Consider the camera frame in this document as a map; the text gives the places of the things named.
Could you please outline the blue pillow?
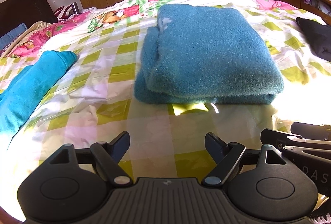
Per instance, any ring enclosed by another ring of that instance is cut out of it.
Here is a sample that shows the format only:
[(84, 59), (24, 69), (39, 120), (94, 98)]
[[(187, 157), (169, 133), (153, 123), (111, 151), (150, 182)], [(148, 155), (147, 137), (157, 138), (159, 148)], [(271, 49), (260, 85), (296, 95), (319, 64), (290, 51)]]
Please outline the blue pillow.
[(17, 37), (27, 30), (25, 23), (21, 23), (16, 28), (10, 30), (0, 38), (0, 50), (10, 45)]

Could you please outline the dark wooden headboard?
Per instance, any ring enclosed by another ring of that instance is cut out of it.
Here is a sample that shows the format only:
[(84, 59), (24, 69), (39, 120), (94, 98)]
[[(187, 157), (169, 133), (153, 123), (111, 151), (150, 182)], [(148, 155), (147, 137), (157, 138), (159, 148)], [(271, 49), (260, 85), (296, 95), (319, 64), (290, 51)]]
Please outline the dark wooden headboard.
[(0, 4), (1, 37), (22, 23), (27, 28), (38, 21), (57, 23), (47, 0), (6, 0)]

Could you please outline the wooden side cabinet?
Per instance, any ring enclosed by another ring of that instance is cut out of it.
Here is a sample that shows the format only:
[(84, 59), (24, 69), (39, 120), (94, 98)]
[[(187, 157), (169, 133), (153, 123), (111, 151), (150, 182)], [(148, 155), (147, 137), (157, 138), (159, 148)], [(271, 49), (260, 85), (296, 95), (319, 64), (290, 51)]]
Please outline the wooden side cabinet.
[(311, 4), (306, 4), (304, 2), (304, 0), (281, 0), (281, 1), (287, 2), (288, 4), (291, 4), (292, 6), (295, 6), (297, 8), (301, 8), (303, 10), (316, 14), (316, 15), (320, 16), (326, 24), (330, 25), (330, 15), (322, 12), (317, 7), (312, 6)]

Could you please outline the red white striped pillow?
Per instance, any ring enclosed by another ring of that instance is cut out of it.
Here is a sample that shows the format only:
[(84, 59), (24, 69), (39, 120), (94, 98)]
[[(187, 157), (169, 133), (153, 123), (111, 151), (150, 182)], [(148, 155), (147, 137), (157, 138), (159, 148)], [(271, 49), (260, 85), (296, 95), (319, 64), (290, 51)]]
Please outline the red white striped pillow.
[(61, 6), (54, 11), (54, 15), (58, 20), (68, 19), (73, 14), (75, 14), (75, 10), (72, 4)]

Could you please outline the black garment on bed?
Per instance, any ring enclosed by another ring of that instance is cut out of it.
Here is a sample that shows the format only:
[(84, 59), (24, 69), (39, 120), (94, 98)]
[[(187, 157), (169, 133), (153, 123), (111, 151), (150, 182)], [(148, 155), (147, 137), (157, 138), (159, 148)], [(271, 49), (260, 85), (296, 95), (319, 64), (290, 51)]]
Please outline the black garment on bed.
[(310, 19), (297, 17), (296, 23), (305, 35), (314, 54), (331, 61), (330, 25), (323, 25)]

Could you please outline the metal thermos cup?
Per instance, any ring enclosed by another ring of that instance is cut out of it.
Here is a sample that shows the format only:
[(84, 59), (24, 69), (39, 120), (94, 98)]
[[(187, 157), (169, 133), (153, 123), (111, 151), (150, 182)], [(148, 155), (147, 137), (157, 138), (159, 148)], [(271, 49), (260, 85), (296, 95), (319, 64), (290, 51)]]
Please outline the metal thermos cup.
[(71, 3), (71, 7), (74, 14), (78, 15), (80, 13), (80, 10), (76, 2)]

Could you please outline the colourful checked cartoon bedspread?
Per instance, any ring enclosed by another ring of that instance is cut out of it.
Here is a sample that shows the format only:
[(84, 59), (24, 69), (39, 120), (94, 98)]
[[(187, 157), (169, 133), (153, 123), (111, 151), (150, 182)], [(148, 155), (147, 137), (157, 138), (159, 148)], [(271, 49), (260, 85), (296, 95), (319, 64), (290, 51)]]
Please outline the colourful checked cartoon bedspread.
[[(231, 7), (261, 35), (284, 76), (271, 105), (150, 105), (133, 97), (134, 77), (147, 29), (163, 4)], [(60, 33), (43, 50), (73, 51), (78, 59), (50, 89), (13, 138), (1, 138), (1, 207), (23, 221), (21, 182), (65, 143), (87, 148), (128, 131), (121, 166), (132, 177), (203, 178), (214, 166), (204, 147), (213, 132), (248, 148), (264, 128), (288, 131), (292, 122), (330, 124), (330, 63), (314, 56), (296, 25), (317, 15), (272, 0), (124, 0), (106, 8), (122, 17), (99, 26), (103, 10)]]

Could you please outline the teal fuzzy sweater white flowers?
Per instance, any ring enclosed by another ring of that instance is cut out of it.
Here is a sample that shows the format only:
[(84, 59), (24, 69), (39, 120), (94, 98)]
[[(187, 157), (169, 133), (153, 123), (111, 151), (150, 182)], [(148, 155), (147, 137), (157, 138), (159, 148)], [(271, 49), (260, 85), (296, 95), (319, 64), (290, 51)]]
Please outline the teal fuzzy sweater white flowers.
[(234, 8), (163, 5), (134, 95), (149, 104), (270, 104), (284, 89), (262, 37)]

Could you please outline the bright turquoise folded garment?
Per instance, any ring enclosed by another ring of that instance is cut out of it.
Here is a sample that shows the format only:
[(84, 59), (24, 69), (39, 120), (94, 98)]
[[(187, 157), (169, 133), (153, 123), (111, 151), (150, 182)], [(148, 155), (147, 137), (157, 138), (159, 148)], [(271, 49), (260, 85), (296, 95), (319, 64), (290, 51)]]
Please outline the bright turquoise folded garment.
[(49, 50), (33, 65), (24, 67), (1, 93), (1, 135), (13, 137), (76, 60), (73, 52)]

